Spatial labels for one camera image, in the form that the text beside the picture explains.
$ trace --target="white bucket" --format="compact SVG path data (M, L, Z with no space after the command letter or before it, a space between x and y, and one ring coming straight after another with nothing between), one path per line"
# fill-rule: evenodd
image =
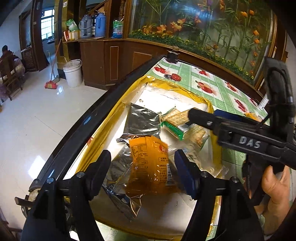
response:
M81 85L81 66L82 61L80 59L71 60L64 65L64 72L66 75L68 85L73 88Z

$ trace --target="thermos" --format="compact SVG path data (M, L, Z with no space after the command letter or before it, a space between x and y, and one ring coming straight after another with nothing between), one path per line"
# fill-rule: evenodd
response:
M79 23L80 37L81 38L90 38L91 37L91 28L92 28L92 18L91 16L85 14Z
M106 16L100 12L96 17L96 31L95 37L105 37L106 30Z
M98 16L98 13L95 13L94 15L92 15L92 19L93 19L93 24L92 24L92 28L91 28L91 35L94 37L95 33L96 33L96 17Z

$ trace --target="wooden counter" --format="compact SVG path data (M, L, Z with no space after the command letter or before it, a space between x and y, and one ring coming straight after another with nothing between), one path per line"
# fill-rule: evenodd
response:
M85 85L108 90L152 57L166 55L171 46L139 39L79 39ZM199 55L180 50L179 59L205 69L260 102L262 94L230 70Z

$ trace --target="green checkered tablecloth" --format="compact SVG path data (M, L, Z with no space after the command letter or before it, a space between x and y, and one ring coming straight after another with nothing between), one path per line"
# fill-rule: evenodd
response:
M181 81L168 79L167 75L177 74ZM233 114L244 115L246 112L255 113L261 119L267 112L260 110L258 105L249 96L232 86L227 81L195 66L178 62L169 63L165 58L153 66L146 75L174 82L187 90L211 101L214 110L224 110ZM229 168L226 178L237 176L242 178L242 164L246 154L230 149L223 149L222 162Z

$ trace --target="broom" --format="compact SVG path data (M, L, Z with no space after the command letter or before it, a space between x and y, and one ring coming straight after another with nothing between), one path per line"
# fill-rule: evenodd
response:
M61 41L62 41L62 39L59 41L59 45L57 47L57 50L56 50L56 53L55 53L55 56L54 56L54 64L55 64L55 60L57 58L57 52L59 51L59 46L61 44ZM52 81L52 74L50 75L50 81L45 83L45 88L46 89L56 89L57 88L57 84Z

